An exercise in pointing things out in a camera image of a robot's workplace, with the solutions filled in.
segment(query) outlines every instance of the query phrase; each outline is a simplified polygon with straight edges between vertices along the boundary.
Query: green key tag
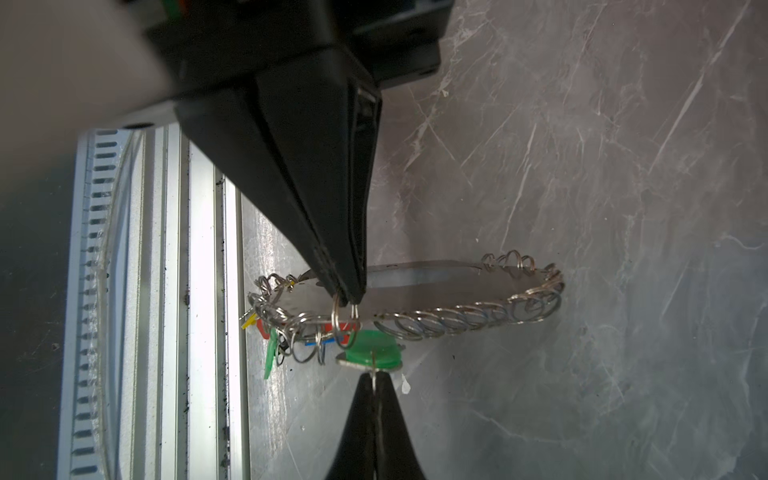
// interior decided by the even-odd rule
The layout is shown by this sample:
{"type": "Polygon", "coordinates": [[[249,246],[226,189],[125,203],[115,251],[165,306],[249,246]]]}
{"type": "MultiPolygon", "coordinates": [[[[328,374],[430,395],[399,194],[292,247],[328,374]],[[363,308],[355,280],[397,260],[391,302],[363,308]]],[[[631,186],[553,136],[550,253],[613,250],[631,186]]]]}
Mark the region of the green key tag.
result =
{"type": "Polygon", "coordinates": [[[275,351],[277,350],[277,330],[270,330],[270,339],[266,343],[266,362],[264,363],[264,379],[267,380],[272,373],[272,365],[275,363],[275,351]]]}
{"type": "Polygon", "coordinates": [[[355,342],[345,352],[336,357],[340,365],[357,369],[397,370],[402,366],[400,347],[394,337],[378,330],[360,330],[355,342]]]}

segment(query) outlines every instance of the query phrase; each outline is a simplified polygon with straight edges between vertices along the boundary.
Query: marble surface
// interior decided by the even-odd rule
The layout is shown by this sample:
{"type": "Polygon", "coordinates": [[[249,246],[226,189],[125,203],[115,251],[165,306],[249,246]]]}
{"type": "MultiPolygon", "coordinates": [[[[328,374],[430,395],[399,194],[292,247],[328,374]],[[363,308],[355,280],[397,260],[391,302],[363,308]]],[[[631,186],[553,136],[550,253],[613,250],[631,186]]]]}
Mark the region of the marble surface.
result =
{"type": "MultiPolygon", "coordinates": [[[[546,323],[407,346],[427,478],[768,478],[768,5],[458,0],[441,46],[385,92],[369,262],[517,248],[568,286],[546,323]]],[[[249,284],[302,271],[243,228],[249,284]]],[[[358,374],[264,382],[247,342],[252,478],[324,478],[358,374]]]]}

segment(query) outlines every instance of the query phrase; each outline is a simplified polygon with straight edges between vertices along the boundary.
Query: small metal ring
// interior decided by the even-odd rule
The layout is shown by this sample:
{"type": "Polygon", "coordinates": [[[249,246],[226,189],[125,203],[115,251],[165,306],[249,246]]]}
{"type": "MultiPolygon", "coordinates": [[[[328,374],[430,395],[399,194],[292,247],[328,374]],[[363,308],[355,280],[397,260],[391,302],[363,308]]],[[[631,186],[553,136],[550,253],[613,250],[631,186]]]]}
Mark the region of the small metal ring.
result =
{"type": "Polygon", "coordinates": [[[546,273],[547,275],[550,275],[552,272],[554,272],[557,269],[557,265],[554,263],[549,263],[547,266],[541,269],[542,272],[546,273]]]}
{"type": "Polygon", "coordinates": [[[296,341],[300,343],[315,342],[317,340],[318,332],[320,334],[321,341],[326,341],[332,338],[333,334],[325,333],[321,329],[324,328],[325,325],[328,325],[329,322],[330,319],[326,315],[316,315],[313,313],[302,312],[290,319],[285,324],[285,328],[290,332],[296,330],[298,332],[296,341]]]}
{"type": "Polygon", "coordinates": [[[475,306],[482,308],[484,311],[489,312],[490,318],[488,319],[491,325],[501,325],[509,322],[510,315],[507,310],[507,305],[495,302],[475,302],[475,306]]]}
{"type": "Polygon", "coordinates": [[[275,279],[275,283],[277,283],[277,284],[280,284],[280,283],[284,283],[284,282],[286,281],[286,279],[282,278],[282,277],[281,277],[280,275],[278,275],[277,273],[271,273],[271,274],[270,274],[270,275],[269,275],[269,276],[266,278],[266,281],[267,281],[267,282],[269,282],[269,281],[270,281],[270,280],[272,280],[272,279],[275,279]]]}
{"type": "MultiPolygon", "coordinates": [[[[394,316],[393,313],[383,313],[382,315],[379,315],[379,317],[382,320],[387,320],[387,316],[394,316]]],[[[391,335],[394,337],[397,337],[401,340],[410,340],[412,342],[421,340],[422,337],[420,335],[416,335],[414,333],[409,332],[400,332],[398,330],[394,330],[389,328],[388,326],[385,326],[381,320],[373,320],[373,325],[376,326],[377,329],[381,330],[382,332],[386,333],[387,335],[391,335]]]]}
{"type": "Polygon", "coordinates": [[[449,308],[435,308],[435,309],[432,309],[432,311],[438,312],[438,313],[446,312],[454,316],[452,318],[450,316],[441,316],[443,325],[445,325],[449,330],[448,331],[449,335],[458,335],[460,333],[466,332],[471,328],[469,323],[462,318],[464,315],[461,312],[458,312],[454,309],[449,309],[449,308]],[[461,328],[455,328],[453,326],[448,325],[448,323],[457,323],[461,326],[461,328]]]}
{"type": "Polygon", "coordinates": [[[537,315],[530,316],[530,318],[520,318],[517,315],[517,309],[516,306],[519,304],[519,302],[523,302],[523,309],[526,312],[530,312],[530,304],[531,302],[538,302],[541,306],[541,313],[545,313],[546,311],[546,302],[539,298],[536,295],[531,295],[528,293],[520,293],[518,295],[510,296],[507,299],[507,303],[509,304],[509,315],[510,317],[516,322],[516,323],[536,323],[541,319],[541,313],[537,315]]]}
{"type": "Polygon", "coordinates": [[[266,297],[270,296],[270,294],[272,293],[272,287],[270,286],[269,281],[267,281],[264,275],[257,278],[254,283],[256,284],[256,286],[259,287],[259,290],[261,290],[262,296],[266,296],[266,297]]]}
{"type": "Polygon", "coordinates": [[[431,336],[430,338],[437,338],[449,332],[449,328],[442,322],[442,318],[440,318],[439,316],[435,315],[432,312],[424,312],[421,310],[416,310],[413,312],[413,315],[416,316],[416,319],[422,324],[422,326],[434,332],[434,335],[431,336]],[[440,329],[435,329],[431,326],[427,326],[425,324],[425,321],[431,323],[432,325],[440,326],[440,329]]]}
{"type": "Polygon", "coordinates": [[[339,294],[335,293],[333,295],[333,308],[331,309],[331,332],[333,333],[333,339],[336,341],[336,344],[339,346],[339,348],[342,350],[348,350],[352,348],[352,346],[355,343],[355,340],[357,339],[357,330],[359,330],[360,328],[360,318],[357,312],[357,305],[352,305],[352,312],[350,313],[350,319],[355,320],[355,326],[352,327],[352,330],[354,330],[354,332],[349,334],[349,342],[346,345],[342,345],[342,341],[344,340],[344,335],[339,336],[339,334],[343,331],[341,329],[341,325],[339,324],[339,302],[340,301],[341,300],[339,299],[339,294]]]}
{"type": "Polygon", "coordinates": [[[413,319],[423,329],[424,338],[436,339],[445,335],[445,333],[448,331],[444,324],[440,323],[439,321],[435,321],[429,316],[422,316],[421,312],[418,310],[411,312],[408,317],[413,319]]]}
{"type": "Polygon", "coordinates": [[[488,315],[485,313],[485,311],[481,307],[477,306],[476,304],[475,305],[458,305],[456,306],[456,309],[461,310],[462,313],[464,313],[465,315],[464,318],[467,320],[467,323],[471,325],[470,330],[480,330],[488,326],[488,324],[491,322],[491,320],[488,318],[488,315]],[[481,318],[483,321],[480,323],[472,322],[469,319],[470,316],[481,318]]]}
{"type": "Polygon", "coordinates": [[[556,276],[553,276],[552,278],[547,279],[541,287],[547,288],[550,290],[557,290],[558,293],[562,293],[562,291],[565,289],[565,282],[563,281],[563,277],[560,274],[560,271],[556,272],[556,276]]]}
{"type": "Polygon", "coordinates": [[[532,288],[528,290],[531,295],[536,295],[542,302],[544,302],[544,307],[542,309],[541,315],[539,316],[538,320],[536,321],[542,321],[543,319],[550,316],[552,313],[557,312],[560,309],[560,305],[562,304],[562,296],[557,290],[544,288],[543,286],[532,288]]]}
{"type": "Polygon", "coordinates": [[[291,318],[291,315],[281,307],[277,305],[272,305],[271,303],[268,303],[267,305],[269,305],[269,307],[271,308],[271,313],[272,314],[276,313],[277,316],[283,319],[284,322],[288,321],[291,318]]]}
{"type": "Polygon", "coordinates": [[[482,263],[485,269],[490,272],[497,265],[496,256],[493,253],[486,253],[480,259],[480,263],[482,263]]]}
{"type": "Polygon", "coordinates": [[[408,333],[413,333],[414,335],[421,336],[424,338],[430,338],[429,333],[427,333],[427,329],[424,325],[422,325],[421,322],[419,322],[416,318],[406,315],[404,313],[393,313],[392,316],[395,317],[395,325],[397,325],[401,330],[405,330],[408,333]],[[411,325],[405,325],[400,320],[408,320],[411,325]]]}
{"type": "Polygon", "coordinates": [[[260,306],[265,302],[267,302],[267,298],[264,295],[258,295],[255,292],[248,293],[248,303],[252,308],[256,309],[257,305],[260,306]]]}
{"type": "Polygon", "coordinates": [[[507,263],[509,262],[509,257],[513,253],[515,254],[515,259],[517,260],[515,262],[516,267],[519,269],[522,269],[523,267],[522,257],[520,256],[520,252],[518,252],[517,250],[509,250],[505,255],[502,255],[501,258],[504,259],[504,262],[501,262],[501,259],[499,259],[499,266],[507,266],[507,263]]]}
{"type": "Polygon", "coordinates": [[[315,356],[315,354],[319,350],[319,347],[318,347],[319,343],[315,343],[315,345],[312,347],[312,353],[310,353],[309,356],[307,356],[305,359],[299,359],[299,357],[296,356],[296,347],[295,347],[295,345],[296,345],[296,335],[299,333],[299,331],[300,331],[300,329],[296,328],[294,331],[291,332],[290,349],[291,349],[291,353],[293,354],[293,358],[298,363],[307,363],[307,362],[309,362],[312,359],[312,357],[315,356]]]}
{"type": "Polygon", "coordinates": [[[520,259],[520,269],[526,273],[533,274],[533,272],[536,271],[536,260],[533,260],[533,257],[531,257],[530,255],[524,255],[520,259]],[[526,260],[529,260],[530,264],[528,266],[525,266],[526,260]]]}

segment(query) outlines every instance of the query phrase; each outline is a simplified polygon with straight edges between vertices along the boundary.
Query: wire coil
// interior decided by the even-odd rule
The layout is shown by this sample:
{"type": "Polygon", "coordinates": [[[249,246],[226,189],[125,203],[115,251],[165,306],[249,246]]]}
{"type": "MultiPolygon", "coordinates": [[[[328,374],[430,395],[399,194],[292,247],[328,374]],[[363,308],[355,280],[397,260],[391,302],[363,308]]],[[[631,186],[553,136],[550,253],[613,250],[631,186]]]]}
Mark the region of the wire coil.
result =
{"type": "MultiPolygon", "coordinates": [[[[541,322],[560,308],[565,282],[562,273],[557,270],[554,263],[537,270],[533,257],[511,250],[498,258],[492,253],[487,253],[481,258],[481,264],[489,272],[504,270],[512,274],[512,267],[529,276],[541,272],[544,274],[544,282],[523,293],[512,295],[500,303],[476,302],[430,310],[383,313],[376,316],[372,322],[373,325],[397,339],[419,341],[493,326],[541,322]]],[[[340,348],[348,349],[354,343],[356,332],[361,326],[357,305],[352,305],[350,318],[342,323],[339,318],[338,295],[333,298],[329,315],[307,312],[292,315],[274,304],[272,301],[274,297],[279,297],[284,290],[291,291],[295,285],[310,278],[308,274],[309,272],[298,277],[289,275],[284,278],[276,273],[261,276],[256,281],[259,291],[248,294],[251,307],[242,319],[255,313],[268,327],[277,331],[278,365],[287,356],[293,356],[298,363],[309,362],[317,356],[319,363],[323,365],[326,343],[333,340],[340,348]],[[343,338],[347,335],[349,335],[349,342],[344,344],[343,338]],[[297,342],[304,345],[312,344],[312,351],[306,357],[298,358],[295,349],[297,342]]]]}

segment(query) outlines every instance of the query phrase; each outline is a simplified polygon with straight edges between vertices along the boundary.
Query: metal plate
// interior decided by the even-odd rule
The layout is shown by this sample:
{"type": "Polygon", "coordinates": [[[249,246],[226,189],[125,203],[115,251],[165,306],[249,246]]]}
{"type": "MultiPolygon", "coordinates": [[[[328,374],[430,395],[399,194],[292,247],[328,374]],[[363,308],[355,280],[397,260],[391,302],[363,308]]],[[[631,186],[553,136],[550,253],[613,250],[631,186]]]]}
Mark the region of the metal plate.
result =
{"type": "MultiPolygon", "coordinates": [[[[368,288],[358,311],[365,322],[387,313],[452,308],[476,302],[503,303],[544,281],[541,271],[527,273],[516,267],[487,270],[478,263],[457,261],[373,266],[368,269],[368,288]]],[[[329,315],[333,304],[314,277],[280,291],[273,302],[293,315],[329,315]]],[[[349,318],[351,310],[351,306],[343,307],[339,316],[349,318]]]]}

